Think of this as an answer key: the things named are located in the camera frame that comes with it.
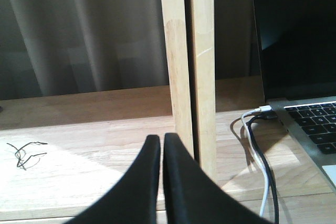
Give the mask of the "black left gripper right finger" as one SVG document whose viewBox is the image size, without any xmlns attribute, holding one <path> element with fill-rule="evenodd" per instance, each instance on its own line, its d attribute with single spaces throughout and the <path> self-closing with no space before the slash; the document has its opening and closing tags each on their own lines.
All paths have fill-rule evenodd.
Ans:
<svg viewBox="0 0 336 224">
<path fill-rule="evenodd" d="M 178 134 L 164 136 L 163 186 L 168 223 L 268 223 L 223 192 Z"/>
</svg>

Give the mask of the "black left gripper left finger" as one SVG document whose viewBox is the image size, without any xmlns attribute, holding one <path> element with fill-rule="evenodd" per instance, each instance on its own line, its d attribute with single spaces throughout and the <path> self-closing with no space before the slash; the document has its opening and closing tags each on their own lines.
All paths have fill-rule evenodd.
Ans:
<svg viewBox="0 0 336 224">
<path fill-rule="evenodd" d="M 160 156 L 159 137 L 148 135 L 121 179 L 67 223 L 156 223 Z"/>
</svg>

